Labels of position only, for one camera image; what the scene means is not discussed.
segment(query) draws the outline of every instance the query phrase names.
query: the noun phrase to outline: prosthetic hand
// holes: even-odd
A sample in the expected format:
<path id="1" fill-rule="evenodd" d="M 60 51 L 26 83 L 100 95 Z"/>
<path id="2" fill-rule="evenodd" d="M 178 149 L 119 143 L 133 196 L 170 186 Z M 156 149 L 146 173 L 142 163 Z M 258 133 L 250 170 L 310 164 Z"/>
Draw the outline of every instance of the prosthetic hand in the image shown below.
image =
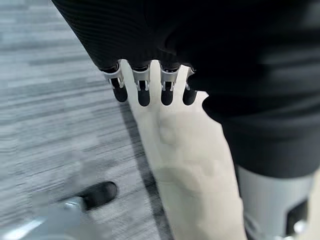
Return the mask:
<path id="1" fill-rule="evenodd" d="M 248 239 L 289 240 L 304 231 L 320 163 L 316 1 L 53 3 L 120 102 L 128 97 L 120 59 L 128 60 L 144 107 L 151 60 L 160 61 L 164 105 L 179 66 L 189 66 L 183 102 L 209 94 L 202 106 L 229 144 Z"/>

